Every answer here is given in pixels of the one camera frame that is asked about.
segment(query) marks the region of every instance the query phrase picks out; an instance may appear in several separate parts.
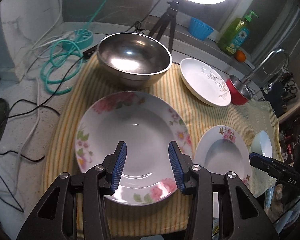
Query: pink flower pattern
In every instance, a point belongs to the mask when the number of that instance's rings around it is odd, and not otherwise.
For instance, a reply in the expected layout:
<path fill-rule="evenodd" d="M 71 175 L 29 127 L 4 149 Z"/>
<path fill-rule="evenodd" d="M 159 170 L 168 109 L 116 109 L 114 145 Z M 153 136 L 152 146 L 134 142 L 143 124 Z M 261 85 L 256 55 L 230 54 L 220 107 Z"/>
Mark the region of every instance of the pink flower pattern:
<path fill-rule="evenodd" d="M 163 179 L 161 182 L 168 191 L 168 193 L 174 192 L 177 189 L 177 184 L 174 179 L 167 178 Z"/>
<path fill-rule="evenodd" d="M 224 129 L 220 128 L 219 133 L 223 135 L 223 137 L 222 137 L 223 139 L 229 140 L 229 141 L 235 143 L 236 137 L 234 135 L 234 131 L 232 131 L 231 129 L 226 128 L 226 127 Z"/>
<path fill-rule="evenodd" d="M 186 137 L 186 143 L 191 147 L 192 142 L 191 142 L 190 134 L 188 134 Z"/>
<path fill-rule="evenodd" d="M 242 181 L 246 186 L 249 186 L 250 176 L 247 174 L 247 177 Z"/>
<path fill-rule="evenodd" d="M 160 189 L 158 185 L 150 189 L 150 196 L 153 200 L 155 201 L 159 200 L 161 198 L 161 195 L 162 195 L 162 189 Z"/>
<path fill-rule="evenodd" d="M 185 146 L 188 145 L 189 147 L 192 146 L 191 137 L 186 127 L 186 124 L 183 122 L 180 115 L 175 112 L 173 109 L 169 108 L 168 112 L 171 114 L 172 121 L 169 121 L 169 125 L 173 126 L 174 124 L 179 125 L 180 128 L 184 130 L 177 130 L 175 135 L 177 136 L 177 143 L 179 149 L 182 153 L 185 153 Z"/>
<path fill-rule="evenodd" d="M 76 144 L 80 147 L 76 151 L 77 161 L 81 168 L 81 170 L 86 171 L 87 169 L 87 163 L 91 163 L 92 159 L 91 156 L 93 156 L 93 152 L 89 151 L 89 143 L 87 142 L 89 139 L 89 134 L 85 134 L 83 127 L 78 130 L 77 136 L 76 136 Z"/>
<path fill-rule="evenodd" d="M 119 109 L 123 105 L 131 106 L 133 103 L 142 104 L 144 102 L 144 98 L 139 98 L 134 92 L 120 92 L 97 101 L 92 109 L 98 114 L 102 114 L 103 112 Z"/>

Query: kitchen shelf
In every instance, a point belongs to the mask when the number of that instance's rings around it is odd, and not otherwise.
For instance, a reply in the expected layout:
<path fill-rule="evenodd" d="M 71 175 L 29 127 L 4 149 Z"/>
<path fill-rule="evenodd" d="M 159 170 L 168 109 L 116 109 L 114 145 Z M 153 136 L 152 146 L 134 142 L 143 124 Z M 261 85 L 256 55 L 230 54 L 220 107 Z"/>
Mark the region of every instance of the kitchen shelf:
<path fill-rule="evenodd" d="M 293 113 L 295 113 L 300 108 L 300 102 L 298 102 L 293 108 L 291 108 L 288 112 L 283 114 L 278 118 L 279 123 L 284 122 L 287 120 Z"/>

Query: scissors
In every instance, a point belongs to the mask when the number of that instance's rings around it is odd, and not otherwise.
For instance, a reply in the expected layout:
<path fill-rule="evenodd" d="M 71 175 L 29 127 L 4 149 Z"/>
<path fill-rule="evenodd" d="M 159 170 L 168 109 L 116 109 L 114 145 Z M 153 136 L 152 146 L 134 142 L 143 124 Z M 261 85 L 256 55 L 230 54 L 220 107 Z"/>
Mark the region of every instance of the scissors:
<path fill-rule="evenodd" d="M 283 88 L 285 94 L 291 93 L 292 95 L 296 95 L 298 93 L 298 88 L 296 88 L 295 85 L 296 83 L 294 80 L 288 80 L 285 87 Z"/>

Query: tripod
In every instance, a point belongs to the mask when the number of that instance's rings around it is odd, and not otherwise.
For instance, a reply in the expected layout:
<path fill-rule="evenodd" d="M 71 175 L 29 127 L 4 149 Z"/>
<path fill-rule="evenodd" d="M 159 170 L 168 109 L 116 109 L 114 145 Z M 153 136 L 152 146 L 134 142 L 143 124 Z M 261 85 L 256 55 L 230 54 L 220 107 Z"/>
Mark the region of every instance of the tripod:
<path fill-rule="evenodd" d="M 157 41 L 159 41 L 166 30 L 167 26 L 170 23 L 170 34 L 169 34 L 169 47 L 168 51 L 172 52 L 172 45 L 173 45 L 173 39 L 174 39 L 174 33 L 176 30 L 176 15 L 179 10 L 179 2 L 177 0 L 173 0 L 172 2 L 167 2 L 170 6 L 167 9 L 167 11 L 160 17 L 160 19 L 157 21 L 157 23 L 154 25 L 152 30 L 149 32 L 148 36 L 152 37 L 154 33 L 159 29 L 160 30 L 157 34 L 157 37 L 155 38 Z"/>

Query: bottle label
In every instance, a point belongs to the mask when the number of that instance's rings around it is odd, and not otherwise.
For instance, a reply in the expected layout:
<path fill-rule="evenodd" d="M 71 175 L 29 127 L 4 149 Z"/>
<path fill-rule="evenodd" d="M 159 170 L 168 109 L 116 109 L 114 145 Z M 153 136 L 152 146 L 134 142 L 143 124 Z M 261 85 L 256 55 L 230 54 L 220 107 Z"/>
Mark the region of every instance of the bottle label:
<path fill-rule="evenodd" d="M 243 27 L 237 36 L 235 36 L 231 43 L 226 47 L 226 50 L 234 54 L 247 39 L 249 33 L 250 31 L 246 27 Z"/>

